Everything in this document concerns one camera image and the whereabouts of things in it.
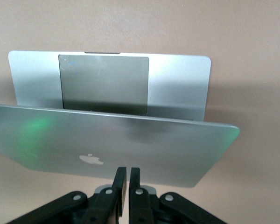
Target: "beige table surface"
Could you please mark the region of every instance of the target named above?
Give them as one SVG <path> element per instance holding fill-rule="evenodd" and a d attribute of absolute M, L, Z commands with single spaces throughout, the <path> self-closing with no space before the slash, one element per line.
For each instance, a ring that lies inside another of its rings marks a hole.
<path fill-rule="evenodd" d="M 241 135 L 194 188 L 152 186 L 229 224 L 280 224 L 280 0 L 0 0 L 0 103 L 14 105 L 11 50 L 209 56 L 205 120 Z M 0 224 L 106 183 L 31 171 L 0 154 Z"/>

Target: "silver screw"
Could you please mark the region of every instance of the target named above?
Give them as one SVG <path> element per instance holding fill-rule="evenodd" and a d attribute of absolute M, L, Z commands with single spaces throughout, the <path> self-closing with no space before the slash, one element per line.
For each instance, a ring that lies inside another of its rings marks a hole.
<path fill-rule="evenodd" d="M 142 190 L 142 189 L 137 189 L 137 190 L 135 191 L 135 193 L 136 193 L 137 195 L 142 195 L 142 194 L 143 194 L 143 190 Z"/>
<path fill-rule="evenodd" d="M 73 199 L 74 199 L 75 201 L 80 200 L 80 199 L 81 199 L 81 195 L 75 195 L 75 196 L 73 197 Z"/>
<path fill-rule="evenodd" d="M 173 196 L 172 195 L 166 195 L 165 200 L 171 202 L 171 201 L 173 201 Z"/>
<path fill-rule="evenodd" d="M 111 189 L 108 189 L 108 190 L 105 191 L 105 193 L 106 193 L 106 195 L 110 195 L 110 194 L 113 193 L 113 191 Z"/>

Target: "apple logo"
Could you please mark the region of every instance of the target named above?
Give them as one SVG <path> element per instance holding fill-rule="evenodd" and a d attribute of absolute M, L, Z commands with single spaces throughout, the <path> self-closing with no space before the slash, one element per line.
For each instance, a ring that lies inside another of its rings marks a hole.
<path fill-rule="evenodd" d="M 96 164 L 96 165 L 104 164 L 103 162 L 101 162 L 99 160 L 98 157 L 92 156 L 92 154 L 88 154 L 87 156 L 86 155 L 81 155 L 81 156 L 79 156 L 79 158 L 81 160 L 83 160 L 84 162 L 87 162 L 89 164 Z"/>

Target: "beige background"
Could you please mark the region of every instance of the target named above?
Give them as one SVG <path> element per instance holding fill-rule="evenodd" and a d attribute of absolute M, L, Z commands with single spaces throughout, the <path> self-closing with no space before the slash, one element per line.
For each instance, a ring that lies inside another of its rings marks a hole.
<path fill-rule="evenodd" d="M 280 0 L 0 0 L 4 104 L 16 104 L 11 50 L 209 56 L 205 120 L 235 124 L 241 135 L 194 188 L 154 186 L 229 224 L 280 224 Z M 0 154 L 0 224 L 106 183 L 27 170 Z"/>

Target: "metal bolt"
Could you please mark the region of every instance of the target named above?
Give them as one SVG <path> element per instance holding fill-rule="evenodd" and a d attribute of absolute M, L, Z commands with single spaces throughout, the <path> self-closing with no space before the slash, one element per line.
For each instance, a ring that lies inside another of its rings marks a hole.
<path fill-rule="evenodd" d="M 75 195 L 75 196 L 73 197 L 73 199 L 74 199 L 75 201 L 80 200 L 80 199 L 81 199 L 81 195 Z"/>
<path fill-rule="evenodd" d="M 113 191 L 111 189 L 108 189 L 108 190 L 105 191 L 105 193 L 106 193 L 106 195 L 110 195 L 110 194 L 113 193 Z"/>
<path fill-rule="evenodd" d="M 166 195 L 165 200 L 171 202 L 171 201 L 173 201 L 173 196 L 172 195 Z"/>
<path fill-rule="evenodd" d="M 135 191 L 135 193 L 136 193 L 137 195 L 142 195 L 142 194 L 143 194 L 143 190 L 142 190 L 142 189 L 137 189 L 137 190 Z"/>

